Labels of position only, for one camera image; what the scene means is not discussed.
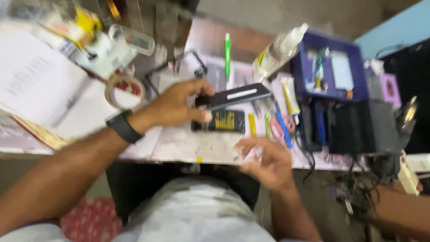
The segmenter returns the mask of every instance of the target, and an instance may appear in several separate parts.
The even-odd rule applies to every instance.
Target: person's right hand
[[[261,164],[257,157],[244,163],[240,171],[246,173],[271,191],[282,191],[294,187],[290,152],[281,143],[266,138],[246,138],[236,144],[246,157],[254,146],[264,149]]]

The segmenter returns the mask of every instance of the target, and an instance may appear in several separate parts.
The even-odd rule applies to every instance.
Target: glue tube
[[[300,108],[295,97],[294,78],[285,77],[281,79],[282,90],[284,91],[285,102],[290,116],[300,113]]]

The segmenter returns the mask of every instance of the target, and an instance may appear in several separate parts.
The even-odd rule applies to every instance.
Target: plastic bottle
[[[287,61],[291,60],[297,54],[297,45],[303,39],[308,27],[307,23],[304,23],[301,27],[296,27],[289,33],[279,34],[252,64],[254,77],[259,78],[262,76],[267,78]]]

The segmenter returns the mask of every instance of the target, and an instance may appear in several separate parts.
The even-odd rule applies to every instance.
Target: tape roll
[[[133,106],[133,107],[122,107],[120,106],[118,103],[115,103],[112,98],[111,95],[113,94],[113,90],[114,88],[119,85],[122,84],[125,87],[125,91],[129,92],[131,94],[137,94],[136,92],[136,88],[138,88],[140,90],[140,102],[139,104]],[[131,109],[131,110],[137,110],[138,108],[142,107],[145,103],[146,103],[146,91],[145,91],[145,87],[142,84],[142,82],[134,77],[131,76],[117,76],[116,78],[114,78],[113,80],[111,80],[109,83],[106,84],[106,89],[104,90],[104,97],[106,98],[106,101],[113,107],[117,108],[117,109],[121,109],[121,110],[127,110],[127,109]]]

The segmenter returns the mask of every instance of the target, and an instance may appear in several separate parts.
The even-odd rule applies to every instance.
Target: blue tray
[[[315,96],[347,102],[358,102],[369,98],[361,51],[357,45],[338,37],[308,31],[304,34],[303,40],[298,47],[298,55],[291,60],[292,75],[298,99],[302,96]],[[324,80],[329,85],[327,91],[317,92],[306,89],[306,83],[312,82],[312,60],[308,59],[307,52],[308,50],[318,51],[327,47],[330,50],[346,52],[348,55],[354,83],[352,99],[348,99],[345,96],[345,90],[335,88],[331,61],[323,63]]]

